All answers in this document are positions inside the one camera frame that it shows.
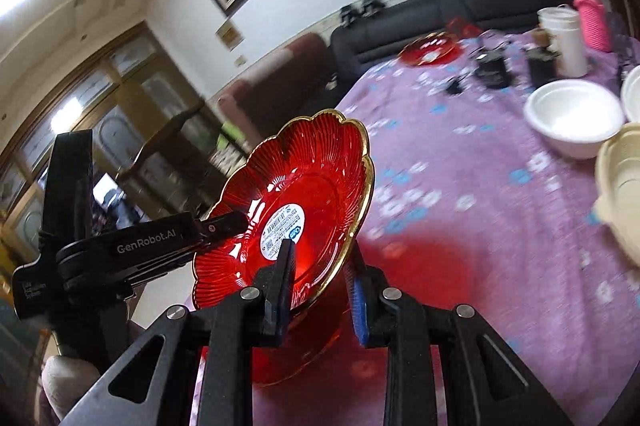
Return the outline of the person's hand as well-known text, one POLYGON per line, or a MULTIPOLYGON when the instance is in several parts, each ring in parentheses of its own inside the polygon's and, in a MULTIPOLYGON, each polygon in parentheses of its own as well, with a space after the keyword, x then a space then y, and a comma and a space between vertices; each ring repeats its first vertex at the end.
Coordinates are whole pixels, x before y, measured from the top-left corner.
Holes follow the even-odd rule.
POLYGON ((50 357, 41 373, 44 394, 59 420, 64 420, 99 378, 91 363, 64 356, 50 357))

